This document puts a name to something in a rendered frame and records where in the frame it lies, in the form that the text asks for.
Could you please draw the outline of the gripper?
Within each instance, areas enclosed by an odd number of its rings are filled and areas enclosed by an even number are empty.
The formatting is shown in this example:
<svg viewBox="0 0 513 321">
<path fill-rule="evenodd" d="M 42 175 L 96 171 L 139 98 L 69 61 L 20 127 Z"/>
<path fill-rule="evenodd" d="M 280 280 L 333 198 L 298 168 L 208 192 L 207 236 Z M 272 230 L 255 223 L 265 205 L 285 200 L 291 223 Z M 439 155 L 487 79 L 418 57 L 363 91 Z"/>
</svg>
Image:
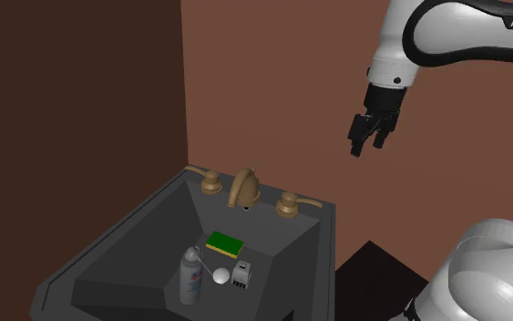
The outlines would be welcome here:
<svg viewBox="0 0 513 321">
<path fill-rule="evenodd" d="M 395 130 L 407 88 L 383 88 L 373 83 L 364 98 L 366 114 L 356 114 L 347 138 L 352 142 L 350 153 L 360 157 L 364 143 L 375 132 L 373 146 L 382 149 L 388 135 Z"/>
</svg>

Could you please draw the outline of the brass faucet spout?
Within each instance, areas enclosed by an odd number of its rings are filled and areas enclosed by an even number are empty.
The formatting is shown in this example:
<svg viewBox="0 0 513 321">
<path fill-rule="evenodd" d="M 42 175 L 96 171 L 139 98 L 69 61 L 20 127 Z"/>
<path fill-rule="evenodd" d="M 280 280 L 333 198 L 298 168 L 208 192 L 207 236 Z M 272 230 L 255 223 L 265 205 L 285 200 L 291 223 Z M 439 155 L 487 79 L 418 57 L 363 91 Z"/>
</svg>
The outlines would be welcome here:
<svg viewBox="0 0 513 321">
<path fill-rule="evenodd" d="M 260 201 L 260 184 L 254 168 L 241 168 L 234 177 L 227 206 L 251 208 Z"/>
</svg>

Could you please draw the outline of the green and yellow sponge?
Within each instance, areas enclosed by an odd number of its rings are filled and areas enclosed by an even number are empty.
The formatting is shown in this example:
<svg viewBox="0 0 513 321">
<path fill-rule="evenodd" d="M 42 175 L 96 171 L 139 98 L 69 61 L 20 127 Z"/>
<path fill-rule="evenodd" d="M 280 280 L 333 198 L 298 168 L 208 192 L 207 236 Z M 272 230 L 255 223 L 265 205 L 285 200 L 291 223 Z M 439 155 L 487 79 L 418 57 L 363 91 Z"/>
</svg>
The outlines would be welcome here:
<svg viewBox="0 0 513 321">
<path fill-rule="evenodd" d="M 217 231 L 213 232 L 205 243 L 207 248 L 234 259 L 238 257 L 243 245 L 243 241 Z"/>
</svg>

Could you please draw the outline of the small grey box appliance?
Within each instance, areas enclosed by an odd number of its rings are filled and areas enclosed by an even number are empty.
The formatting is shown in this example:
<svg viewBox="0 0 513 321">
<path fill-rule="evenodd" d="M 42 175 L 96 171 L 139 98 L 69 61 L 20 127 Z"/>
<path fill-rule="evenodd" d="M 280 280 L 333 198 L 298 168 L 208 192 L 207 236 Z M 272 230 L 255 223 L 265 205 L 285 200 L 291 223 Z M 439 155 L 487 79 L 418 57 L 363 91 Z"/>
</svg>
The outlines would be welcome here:
<svg viewBox="0 0 513 321">
<path fill-rule="evenodd" d="M 251 264 L 238 261 L 233 268 L 231 283 L 241 289 L 247 289 L 251 279 Z"/>
</svg>

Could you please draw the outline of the white round-headed brush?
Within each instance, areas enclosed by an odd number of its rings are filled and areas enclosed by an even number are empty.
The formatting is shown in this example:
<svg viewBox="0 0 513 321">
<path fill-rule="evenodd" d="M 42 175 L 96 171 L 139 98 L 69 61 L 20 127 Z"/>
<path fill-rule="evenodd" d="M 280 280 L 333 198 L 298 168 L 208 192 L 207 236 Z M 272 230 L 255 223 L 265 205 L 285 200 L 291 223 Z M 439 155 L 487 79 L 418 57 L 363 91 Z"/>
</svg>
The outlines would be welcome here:
<svg viewBox="0 0 513 321">
<path fill-rule="evenodd" d="M 203 258 L 202 258 L 202 255 L 201 254 L 198 254 L 197 255 L 197 260 L 201 263 L 201 265 L 208 271 L 208 273 L 211 275 L 212 277 L 212 280 L 218 284 L 218 285 L 224 285 L 226 284 L 230 278 L 231 278 L 231 273 L 229 272 L 228 269 L 224 268 L 224 267 L 220 267 L 220 268 L 217 268 L 215 269 L 214 271 L 211 271 L 211 269 L 208 268 L 208 266 L 204 263 L 203 261 Z"/>
</svg>

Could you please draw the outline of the grey spray bottle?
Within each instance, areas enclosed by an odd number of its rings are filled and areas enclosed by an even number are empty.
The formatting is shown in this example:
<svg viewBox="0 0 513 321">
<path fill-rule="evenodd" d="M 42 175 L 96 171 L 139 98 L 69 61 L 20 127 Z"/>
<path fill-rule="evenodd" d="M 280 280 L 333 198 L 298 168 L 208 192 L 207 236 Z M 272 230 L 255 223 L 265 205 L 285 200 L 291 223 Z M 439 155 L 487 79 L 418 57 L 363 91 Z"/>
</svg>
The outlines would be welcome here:
<svg viewBox="0 0 513 321">
<path fill-rule="evenodd" d="M 180 258 L 180 301 L 192 305 L 200 298 L 202 255 L 198 246 L 192 246 Z"/>
</svg>

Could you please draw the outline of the dark grey sink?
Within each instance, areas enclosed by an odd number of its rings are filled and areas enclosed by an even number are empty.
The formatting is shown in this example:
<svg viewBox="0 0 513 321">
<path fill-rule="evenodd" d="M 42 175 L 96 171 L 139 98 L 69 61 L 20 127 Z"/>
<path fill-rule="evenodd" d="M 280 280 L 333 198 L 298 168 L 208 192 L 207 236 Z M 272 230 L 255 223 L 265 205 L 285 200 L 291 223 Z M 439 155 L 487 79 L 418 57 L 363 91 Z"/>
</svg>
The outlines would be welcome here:
<svg viewBox="0 0 513 321">
<path fill-rule="evenodd" d="M 45 280 L 32 321 L 334 321 L 335 206 L 301 203 L 288 219 L 275 211 L 277 188 L 230 208 L 227 191 L 207 195 L 201 181 L 179 172 Z M 205 247 L 215 231 L 244 242 L 236 259 Z M 248 288 L 204 269 L 199 300 L 182 304 L 180 258 L 192 246 L 211 271 L 250 263 Z"/>
</svg>

